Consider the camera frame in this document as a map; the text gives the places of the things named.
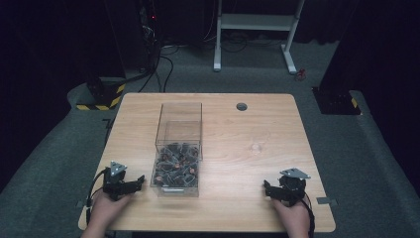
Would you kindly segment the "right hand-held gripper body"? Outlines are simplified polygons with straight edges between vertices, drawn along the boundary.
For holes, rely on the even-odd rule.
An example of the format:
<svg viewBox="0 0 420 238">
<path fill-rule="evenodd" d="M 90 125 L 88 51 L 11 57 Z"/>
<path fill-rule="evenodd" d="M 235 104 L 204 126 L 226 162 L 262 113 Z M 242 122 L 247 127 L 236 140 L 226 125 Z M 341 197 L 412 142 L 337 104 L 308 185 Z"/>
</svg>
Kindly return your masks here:
<svg viewBox="0 0 420 238">
<path fill-rule="evenodd" d="M 304 198 L 306 181 L 310 179 L 310 175 L 298 168 L 287 169 L 281 171 L 280 174 L 279 184 L 283 191 L 281 200 L 293 206 Z"/>
</svg>

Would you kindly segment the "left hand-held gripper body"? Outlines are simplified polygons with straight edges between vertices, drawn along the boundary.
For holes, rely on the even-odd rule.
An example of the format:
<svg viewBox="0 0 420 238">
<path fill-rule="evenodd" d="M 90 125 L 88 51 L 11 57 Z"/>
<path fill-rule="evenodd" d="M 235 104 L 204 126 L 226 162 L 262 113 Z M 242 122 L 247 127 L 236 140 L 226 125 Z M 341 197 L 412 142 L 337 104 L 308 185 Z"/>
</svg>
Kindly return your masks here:
<svg viewBox="0 0 420 238">
<path fill-rule="evenodd" d="M 112 161 L 110 166 L 105 169 L 103 179 L 103 191 L 114 201 L 122 196 L 122 192 L 129 188 L 124 182 L 127 167 Z"/>
</svg>

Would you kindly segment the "person's left hand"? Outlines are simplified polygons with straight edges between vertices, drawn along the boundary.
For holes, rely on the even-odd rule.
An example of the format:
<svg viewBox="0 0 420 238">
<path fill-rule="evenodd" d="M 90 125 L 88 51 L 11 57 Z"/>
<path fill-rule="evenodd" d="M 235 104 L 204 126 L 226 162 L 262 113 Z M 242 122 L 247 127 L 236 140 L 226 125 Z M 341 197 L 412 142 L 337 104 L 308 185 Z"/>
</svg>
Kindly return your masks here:
<svg viewBox="0 0 420 238">
<path fill-rule="evenodd" d="M 88 227 L 105 230 L 119 216 L 132 197 L 131 194 L 127 194 L 118 200 L 113 200 L 108 193 L 103 190 L 98 191 L 94 195 Z"/>
</svg>

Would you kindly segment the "person's right hand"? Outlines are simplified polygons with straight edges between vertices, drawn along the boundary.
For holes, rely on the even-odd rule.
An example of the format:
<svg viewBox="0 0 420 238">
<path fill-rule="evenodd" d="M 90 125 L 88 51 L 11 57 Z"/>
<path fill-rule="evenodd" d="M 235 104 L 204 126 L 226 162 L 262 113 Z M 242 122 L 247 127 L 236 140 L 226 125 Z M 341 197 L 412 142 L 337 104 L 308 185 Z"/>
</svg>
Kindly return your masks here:
<svg viewBox="0 0 420 238">
<path fill-rule="evenodd" d="M 287 231 L 308 231 L 310 230 L 309 212 L 306 208 L 307 198 L 298 201 L 293 206 L 286 206 L 281 201 L 273 199 L 271 201 L 277 212 L 279 220 Z"/>
</svg>

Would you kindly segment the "tall empty clear plastic box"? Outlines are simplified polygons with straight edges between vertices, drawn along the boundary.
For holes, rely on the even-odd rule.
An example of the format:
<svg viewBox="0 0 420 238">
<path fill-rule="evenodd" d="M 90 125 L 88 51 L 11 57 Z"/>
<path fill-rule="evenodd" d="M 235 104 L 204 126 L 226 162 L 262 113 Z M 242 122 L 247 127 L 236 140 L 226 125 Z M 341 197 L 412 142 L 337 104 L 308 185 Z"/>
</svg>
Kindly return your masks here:
<svg viewBox="0 0 420 238">
<path fill-rule="evenodd" d="M 172 143 L 200 145 L 202 140 L 202 104 L 166 102 L 161 105 L 156 145 Z"/>
</svg>

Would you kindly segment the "black yellow striped stand base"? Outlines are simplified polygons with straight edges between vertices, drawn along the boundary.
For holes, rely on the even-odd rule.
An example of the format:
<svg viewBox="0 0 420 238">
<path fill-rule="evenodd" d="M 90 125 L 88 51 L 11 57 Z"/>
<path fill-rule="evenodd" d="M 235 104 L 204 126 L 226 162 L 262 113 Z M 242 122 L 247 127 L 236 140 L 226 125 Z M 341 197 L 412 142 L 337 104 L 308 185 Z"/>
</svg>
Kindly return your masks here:
<svg viewBox="0 0 420 238">
<path fill-rule="evenodd" d="M 107 111 L 114 109 L 120 102 L 125 83 L 103 82 L 97 78 L 86 83 L 83 97 L 76 103 L 79 110 Z"/>
</svg>

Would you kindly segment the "dark equipment rack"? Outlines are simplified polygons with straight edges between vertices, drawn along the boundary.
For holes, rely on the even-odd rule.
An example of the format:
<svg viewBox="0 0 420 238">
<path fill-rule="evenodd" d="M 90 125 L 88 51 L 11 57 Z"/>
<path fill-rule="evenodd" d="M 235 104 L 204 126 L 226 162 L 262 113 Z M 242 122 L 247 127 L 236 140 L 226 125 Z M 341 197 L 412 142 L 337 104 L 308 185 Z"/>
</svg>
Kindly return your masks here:
<svg viewBox="0 0 420 238">
<path fill-rule="evenodd" d="M 138 15 L 143 33 L 143 42 L 148 54 L 148 65 L 156 68 L 160 49 L 160 33 L 155 0 L 136 0 Z"/>
</svg>

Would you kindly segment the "white metal stand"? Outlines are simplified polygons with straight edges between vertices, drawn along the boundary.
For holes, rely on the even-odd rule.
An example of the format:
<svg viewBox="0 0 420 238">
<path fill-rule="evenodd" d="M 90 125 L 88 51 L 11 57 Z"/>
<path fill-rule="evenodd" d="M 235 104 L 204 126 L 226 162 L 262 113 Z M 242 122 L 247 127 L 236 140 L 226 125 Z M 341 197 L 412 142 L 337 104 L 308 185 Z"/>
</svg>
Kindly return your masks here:
<svg viewBox="0 0 420 238">
<path fill-rule="evenodd" d="M 284 45 L 280 46 L 288 72 L 296 74 L 298 70 L 292 59 L 290 48 L 297 30 L 305 0 L 298 0 L 293 15 L 256 15 L 256 14 L 228 14 L 223 12 L 223 0 L 217 4 L 216 44 L 214 51 L 213 69 L 222 68 L 221 37 L 223 30 L 252 30 L 287 32 L 288 37 Z"/>
</svg>

